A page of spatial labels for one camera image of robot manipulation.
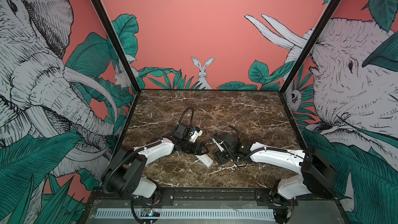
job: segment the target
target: elephant eye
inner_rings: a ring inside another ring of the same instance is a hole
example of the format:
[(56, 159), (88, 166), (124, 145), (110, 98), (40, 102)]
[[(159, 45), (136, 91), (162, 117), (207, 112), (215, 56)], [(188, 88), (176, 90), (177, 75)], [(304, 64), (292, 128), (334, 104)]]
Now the elephant eye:
[(352, 73), (352, 67), (354, 66), (354, 63), (352, 62), (352, 61), (350, 61), (349, 63), (348, 63), (348, 69), (351, 71), (351, 73)]
[(12, 0), (7, 0), (7, 3), (9, 5), (9, 7), (11, 8), (11, 10), (14, 12), (14, 15), (16, 15), (18, 8), (17, 6), (14, 4), (14, 2)]

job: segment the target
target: elephant ear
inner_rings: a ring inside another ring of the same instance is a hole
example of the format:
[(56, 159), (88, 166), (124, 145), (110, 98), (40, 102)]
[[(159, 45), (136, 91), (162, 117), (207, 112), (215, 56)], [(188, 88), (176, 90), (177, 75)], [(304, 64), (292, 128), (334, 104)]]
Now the elephant ear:
[(69, 45), (73, 12), (69, 0), (22, 0), (49, 48), (63, 57)]

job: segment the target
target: brown marble surface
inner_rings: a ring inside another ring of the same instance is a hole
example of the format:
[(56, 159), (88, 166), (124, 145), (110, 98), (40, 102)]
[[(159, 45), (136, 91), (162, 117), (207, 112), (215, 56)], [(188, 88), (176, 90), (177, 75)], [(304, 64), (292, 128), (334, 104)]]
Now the brown marble surface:
[[(277, 93), (260, 91), (143, 91), (123, 144), (135, 147), (156, 141), (176, 127), (187, 107), (195, 109), (193, 125), (203, 130), (197, 140), (206, 144), (212, 159), (218, 148), (211, 136), (229, 124), (240, 131), (242, 140), (300, 149)], [(183, 122), (189, 122), (188, 116)], [(223, 166), (214, 162), (206, 168), (195, 156), (179, 152), (146, 166), (143, 174), (163, 187), (272, 187), (277, 178), (294, 175), (265, 163), (237, 167), (232, 161)]]

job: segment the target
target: enclosure panel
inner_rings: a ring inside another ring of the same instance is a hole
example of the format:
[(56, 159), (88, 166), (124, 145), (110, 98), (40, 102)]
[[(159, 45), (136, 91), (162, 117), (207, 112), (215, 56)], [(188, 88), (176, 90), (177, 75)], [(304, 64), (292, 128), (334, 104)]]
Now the enclosure panel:
[[(124, 14), (137, 17), (138, 29), (128, 34), (120, 29), (118, 34), (127, 49), (131, 40), (138, 39), (138, 50), (126, 53), (131, 55), (132, 70), (141, 88), (274, 91), (283, 84), (309, 37), (307, 32), (316, 25), (328, 2), (102, 1), (111, 20)], [(269, 40), (255, 24), (271, 33)], [(295, 34), (287, 34), (283, 25)], [(285, 37), (278, 36), (278, 31)]]
[(285, 97), (352, 223), (396, 223), (397, 0), (342, 0)]
[(69, 224), (135, 95), (90, 0), (0, 5), (0, 220)]

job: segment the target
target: vent grille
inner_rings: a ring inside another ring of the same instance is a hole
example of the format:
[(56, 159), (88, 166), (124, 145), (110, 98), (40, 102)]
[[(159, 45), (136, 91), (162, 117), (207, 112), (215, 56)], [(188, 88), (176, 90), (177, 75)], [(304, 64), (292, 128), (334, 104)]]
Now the vent grille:
[[(144, 209), (135, 209), (137, 216), (141, 216)], [(275, 220), (272, 209), (211, 209), (211, 208), (164, 208), (160, 210), (161, 219), (251, 219)], [(99, 219), (132, 219), (132, 212), (128, 208), (99, 208), (95, 218)]]

